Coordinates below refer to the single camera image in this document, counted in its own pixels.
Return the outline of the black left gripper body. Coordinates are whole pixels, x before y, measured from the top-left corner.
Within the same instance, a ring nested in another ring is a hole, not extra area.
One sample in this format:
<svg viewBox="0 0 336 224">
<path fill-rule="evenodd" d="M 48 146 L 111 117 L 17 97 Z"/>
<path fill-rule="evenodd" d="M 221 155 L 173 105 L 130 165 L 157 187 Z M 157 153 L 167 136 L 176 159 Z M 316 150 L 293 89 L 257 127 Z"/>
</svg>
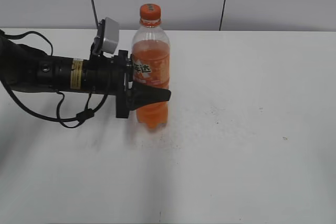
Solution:
<svg viewBox="0 0 336 224">
<path fill-rule="evenodd" d="M 102 100 L 93 108 L 85 106 L 90 115 L 94 115 L 105 104 L 107 97 L 115 97 L 116 117 L 127 119 L 130 109 L 127 107 L 128 81 L 131 80 L 132 63 L 129 52 L 119 50 L 117 55 L 111 58 L 100 54 L 90 56 L 83 63 L 83 90 L 89 94 L 101 94 Z"/>
</svg>

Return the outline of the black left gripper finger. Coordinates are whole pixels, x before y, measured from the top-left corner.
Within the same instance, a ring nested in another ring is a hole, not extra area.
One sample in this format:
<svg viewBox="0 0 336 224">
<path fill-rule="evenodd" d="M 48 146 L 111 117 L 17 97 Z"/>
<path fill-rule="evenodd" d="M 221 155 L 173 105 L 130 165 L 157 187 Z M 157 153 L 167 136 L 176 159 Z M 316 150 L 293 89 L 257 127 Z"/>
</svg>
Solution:
<svg viewBox="0 0 336 224">
<path fill-rule="evenodd" d="M 127 89 L 127 108 L 134 111 L 146 105 L 167 102 L 170 97 L 171 91 L 168 89 L 147 86 L 133 81 L 132 88 Z"/>
</svg>

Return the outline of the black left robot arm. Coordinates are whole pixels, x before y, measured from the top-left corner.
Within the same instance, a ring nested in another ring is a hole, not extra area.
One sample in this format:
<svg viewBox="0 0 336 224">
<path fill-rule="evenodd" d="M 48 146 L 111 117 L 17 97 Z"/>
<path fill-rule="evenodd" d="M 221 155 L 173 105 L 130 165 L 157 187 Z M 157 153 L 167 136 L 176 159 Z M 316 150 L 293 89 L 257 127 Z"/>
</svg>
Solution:
<svg viewBox="0 0 336 224">
<path fill-rule="evenodd" d="M 48 55 L 44 51 L 14 41 L 31 32 L 9 35 L 1 31 L 1 83 L 13 101 L 28 114 L 64 127 L 69 122 L 82 124 L 101 109 L 108 96 L 115 96 L 116 117 L 126 119 L 130 111 L 149 104 L 167 102 L 171 97 L 168 89 L 146 86 L 133 80 L 133 62 L 128 51 L 120 50 L 111 58 L 96 53 L 90 48 L 88 60 Z M 72 118 L 60 116 L 60 106 L 56 107 L 54 118 L 41 115 L 25 106 L 15 95 L 24 93 L 65 92 L 101 94 L 100 103 L 95 108 L 87 104 L 82 112 Z"/>
</svg>

